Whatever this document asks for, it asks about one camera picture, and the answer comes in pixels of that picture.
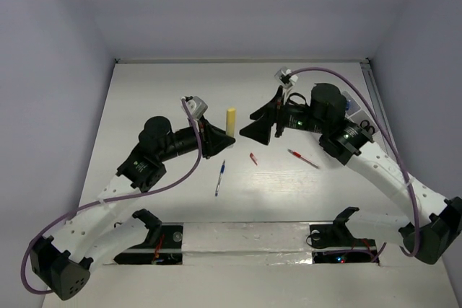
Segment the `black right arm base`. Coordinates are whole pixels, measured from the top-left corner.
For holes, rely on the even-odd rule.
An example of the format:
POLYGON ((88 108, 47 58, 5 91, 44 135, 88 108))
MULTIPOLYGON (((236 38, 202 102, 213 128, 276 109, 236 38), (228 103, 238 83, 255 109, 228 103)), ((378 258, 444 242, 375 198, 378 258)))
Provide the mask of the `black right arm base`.
POLYGON ((349 247, 357 245, 376 246, 373 239, 354 238, 347 229, 347 222, 350 217, 357 213, 359 208, 348 207, 344 209, 330 224, 314 224, 310 226, 310 233, 305 241, 311 247, 317 250, 323 250, 331 247, 349 247))

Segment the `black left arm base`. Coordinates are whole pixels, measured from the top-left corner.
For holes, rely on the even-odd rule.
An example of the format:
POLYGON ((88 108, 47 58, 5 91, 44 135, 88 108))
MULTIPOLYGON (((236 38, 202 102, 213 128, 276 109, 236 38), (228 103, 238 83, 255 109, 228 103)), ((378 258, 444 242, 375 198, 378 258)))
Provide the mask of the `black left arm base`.
POLYGON ((163 224, 154 214, 146 209, 135 211, 132 216, 144 223, 147 235, 135 250, 153 250, 158 254, 164 252, 181 252, 183 241, 183 224, 163 224))

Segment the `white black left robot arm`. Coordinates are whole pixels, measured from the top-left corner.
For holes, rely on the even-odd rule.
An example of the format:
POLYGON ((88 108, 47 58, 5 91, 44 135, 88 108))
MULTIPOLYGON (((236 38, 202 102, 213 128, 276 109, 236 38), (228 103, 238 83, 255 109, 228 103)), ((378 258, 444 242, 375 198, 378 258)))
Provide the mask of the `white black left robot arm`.
POLYGON ((33 273, 59 299, 77 295, 103 263, 134 245, 151 247, 161 235, 162 222, 145 208, 125 221, 119 218, 136 200, 156 193, 154 186, 166 174, 164 163, 192 151, 208 159, 235 139, 204 116, 173 131, 163 116, 150 118, 138 143, 116 170, 97 200, 59 218, 60 229, 47 228, 32 242, 28 255, 33 273))

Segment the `black handled scissors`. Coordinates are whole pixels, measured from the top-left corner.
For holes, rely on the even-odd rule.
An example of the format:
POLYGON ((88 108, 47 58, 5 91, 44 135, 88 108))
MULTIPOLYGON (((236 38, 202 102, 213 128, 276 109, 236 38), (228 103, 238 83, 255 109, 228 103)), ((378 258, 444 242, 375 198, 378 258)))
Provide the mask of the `black handled scissors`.
POLYGON ((375 133, 375 128, 369 120, 361 121, 360 126, 372 135, 375 133))

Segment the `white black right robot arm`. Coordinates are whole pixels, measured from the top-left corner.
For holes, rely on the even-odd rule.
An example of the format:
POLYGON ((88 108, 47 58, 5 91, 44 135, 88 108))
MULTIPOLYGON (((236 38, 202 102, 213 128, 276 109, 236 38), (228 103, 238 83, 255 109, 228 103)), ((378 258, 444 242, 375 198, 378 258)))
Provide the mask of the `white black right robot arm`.
POLYGON ((348 207, 319 233, 313 246, 347 247, 355 239, 373 239, 435 264, 461 234, 461 198, 448 199, 404 175, 365 128, 346 118, 346 106, 345 96, 332 84, 315 85, 304 104, 293 102, 279 87, 239 133, 263 145, 272 136, 280 137, 285 128, 318 133, 327 155, 371 182, 403 213, 369 214, 348 207))

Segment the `yellow highlighter pen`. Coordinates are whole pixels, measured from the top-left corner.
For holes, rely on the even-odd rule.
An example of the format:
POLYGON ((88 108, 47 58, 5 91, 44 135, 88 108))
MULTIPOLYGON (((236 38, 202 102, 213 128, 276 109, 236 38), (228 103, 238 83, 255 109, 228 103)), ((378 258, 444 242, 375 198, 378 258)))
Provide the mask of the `yellow highlighter pen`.
POLYGON ((236 109, 234 107, 228 108, 226 112, 226 134, 230 137, 235 137, 235 124, 236 124, 236 109))

